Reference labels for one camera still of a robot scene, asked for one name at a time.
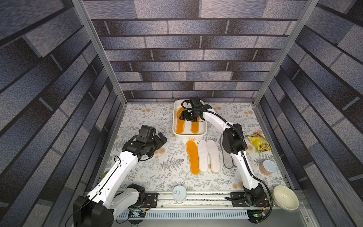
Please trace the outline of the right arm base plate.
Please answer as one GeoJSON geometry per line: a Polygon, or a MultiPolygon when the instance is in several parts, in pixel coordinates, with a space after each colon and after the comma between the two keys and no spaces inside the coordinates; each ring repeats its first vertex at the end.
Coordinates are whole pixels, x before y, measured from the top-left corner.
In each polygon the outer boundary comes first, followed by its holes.
{"type": "Polygon", "coordinates": [[[250,205],[247,202],[244,194],[245,194],[244,192],[231,192],[228,200],[232,202],[233,207],[261,207],[261,208],[264,207],[264,208],[266,208],[266,207],[270,206],[269,198],[265,193],[263,196],[256,199],[256,201],[253,202],[252,205],[250,205]]]}

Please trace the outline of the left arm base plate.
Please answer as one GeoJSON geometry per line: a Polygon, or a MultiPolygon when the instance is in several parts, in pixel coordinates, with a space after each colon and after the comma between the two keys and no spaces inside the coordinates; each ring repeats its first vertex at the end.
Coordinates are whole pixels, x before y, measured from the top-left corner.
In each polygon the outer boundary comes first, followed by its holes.
{"type": "Polygon", "coordinates": [[[144,202],[142,204],[143,209],[156,208],[158,202],[158,193],[145,193],[144,202]]]}

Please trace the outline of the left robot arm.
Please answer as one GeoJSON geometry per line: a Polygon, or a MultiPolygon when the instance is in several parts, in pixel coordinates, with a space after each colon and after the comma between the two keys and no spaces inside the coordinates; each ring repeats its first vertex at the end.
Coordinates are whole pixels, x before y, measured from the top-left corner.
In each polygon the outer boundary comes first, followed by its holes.
{"type": "Polygon", "coordinates": [[[73,226],[110,227],[126,209],[140,206],[145,197],[142,186],[131,184],[123,193],[117,191],[128,173],[144,155],[152,158],[155,151],[167,143],[154,127],[143,125],[139,133],[125,142],[122,151],[114,158],[114,165],[87,196],[79,196],[73,203],[73,226]]]}

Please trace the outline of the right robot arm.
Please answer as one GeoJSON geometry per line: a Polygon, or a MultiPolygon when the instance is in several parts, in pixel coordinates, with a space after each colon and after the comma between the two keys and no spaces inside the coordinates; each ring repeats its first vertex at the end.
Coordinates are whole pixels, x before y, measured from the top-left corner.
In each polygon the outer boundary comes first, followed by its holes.
{"type": "Polygon", "coordinates": [[[180,120],[196,122],[200,118],[212,124],[222,133],[221,148],[232,157],[242,177],[245,203],[250,207],[272,207],[272,195],[267,184],[254,175],[247,159],[248,146],[242,126],[228,122],[210,105],[203,104],[198,97],[182,101],[181,107],[184,108],[184,111],[179,117],[180,120]]]}

